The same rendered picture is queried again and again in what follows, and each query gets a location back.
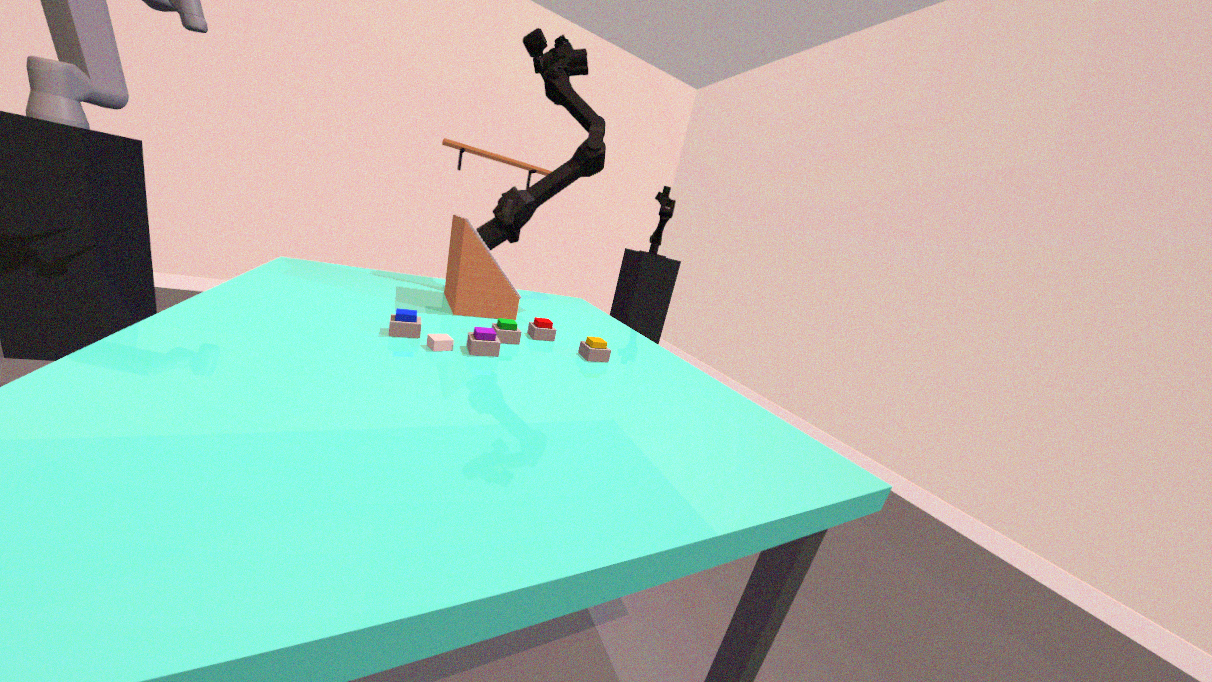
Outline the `purple button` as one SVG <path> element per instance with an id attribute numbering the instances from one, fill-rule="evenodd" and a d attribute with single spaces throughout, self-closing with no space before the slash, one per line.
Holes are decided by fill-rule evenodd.
<path id="1" fill-rule="evenodd" d="M 499 357 L 501 340 L 493 328 L 474 327 L 467 332 L 465 346 L 469 355 Z"/>

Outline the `red button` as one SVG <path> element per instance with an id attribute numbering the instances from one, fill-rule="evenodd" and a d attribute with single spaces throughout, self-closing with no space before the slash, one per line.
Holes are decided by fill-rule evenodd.
<path id="1" fill-rule="evenodd" d="M 528 322 L 527 333 L 533 340 L 555 340 L 556 331 L 549 319 L 537 319 Z"/>

